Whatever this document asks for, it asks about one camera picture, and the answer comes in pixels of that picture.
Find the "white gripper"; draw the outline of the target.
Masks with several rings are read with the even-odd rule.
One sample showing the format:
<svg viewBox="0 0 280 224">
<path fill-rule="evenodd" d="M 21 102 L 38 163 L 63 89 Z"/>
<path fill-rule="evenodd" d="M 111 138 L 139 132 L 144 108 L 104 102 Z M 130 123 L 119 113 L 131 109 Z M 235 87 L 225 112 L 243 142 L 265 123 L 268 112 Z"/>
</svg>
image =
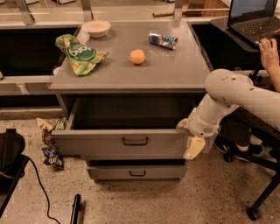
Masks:
<svg viewBox="0 0 280 224">
<path fill-rule="evenodd" d="M 177 124 L 177 129 L 189 129 L 194 136 L 187 138 L 186 151 L 183 159 L 193 160 L 203 150 L 206 141 L 203 137 L 211 137 L 218 129 L 219 124 L 209 110 L 194 108 L 187 118 L 182 119 Z"/>
</svg>

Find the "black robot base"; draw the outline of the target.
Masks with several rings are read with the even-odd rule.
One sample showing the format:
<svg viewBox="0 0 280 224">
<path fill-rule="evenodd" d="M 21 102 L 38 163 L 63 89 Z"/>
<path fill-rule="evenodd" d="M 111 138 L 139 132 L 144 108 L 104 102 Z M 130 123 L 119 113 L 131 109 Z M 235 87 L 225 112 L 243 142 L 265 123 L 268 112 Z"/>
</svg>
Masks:
<svg viewBox="0 0 280 224">
<path fill-rule="evenodd" d="M 24 174 L 26 157 L 22 155 L 25 139 L 15 129 L 0 134 L 0 217 Z"/>
</svg>

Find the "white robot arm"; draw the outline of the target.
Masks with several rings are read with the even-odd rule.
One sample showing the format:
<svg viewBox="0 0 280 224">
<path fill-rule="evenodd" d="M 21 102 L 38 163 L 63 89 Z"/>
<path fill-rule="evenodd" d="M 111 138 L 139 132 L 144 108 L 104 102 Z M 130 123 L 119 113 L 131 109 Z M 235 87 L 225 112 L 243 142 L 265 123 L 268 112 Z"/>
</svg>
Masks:
<svg viewBox="0 0 280 224">
<path fill-rule="evenodd" d="M 217 69 L 206 77 L 205 89 L 199 105 L 177 125 L 189 130 L 184 159 L 195 159 L 204 149 L 206 138 L 217 134 L 221 120 L 238 107 L 280 129 L 280 94 L 256 87 L 248 76 Z"/>
</svg>

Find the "person's forearm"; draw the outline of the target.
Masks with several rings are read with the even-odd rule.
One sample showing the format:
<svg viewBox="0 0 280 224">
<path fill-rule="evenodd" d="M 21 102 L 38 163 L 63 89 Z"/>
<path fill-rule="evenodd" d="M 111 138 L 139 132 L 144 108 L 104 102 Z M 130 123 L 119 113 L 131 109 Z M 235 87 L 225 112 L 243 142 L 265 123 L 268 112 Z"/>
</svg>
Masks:
<svg viewBox="0 0 280 224">
<path fill-rule="evenodd" d="M 272 66 L 268 74 L 276 92 L 280 93 L 280 66 Z"/>
</svg>

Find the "person's hand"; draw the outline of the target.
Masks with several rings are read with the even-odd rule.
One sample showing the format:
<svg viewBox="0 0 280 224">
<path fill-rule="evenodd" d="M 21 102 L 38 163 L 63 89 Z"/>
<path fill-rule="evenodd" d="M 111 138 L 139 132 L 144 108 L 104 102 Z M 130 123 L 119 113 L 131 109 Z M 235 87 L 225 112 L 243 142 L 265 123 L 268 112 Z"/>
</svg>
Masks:
<svg viewBox="0 0 280 224">
<path fill-rule="evenodd" d="M 269 73 L 279 68 L 277 42 L 274 39 L 262 39 L 259 44 L 262 66 Z"/>
</svg>

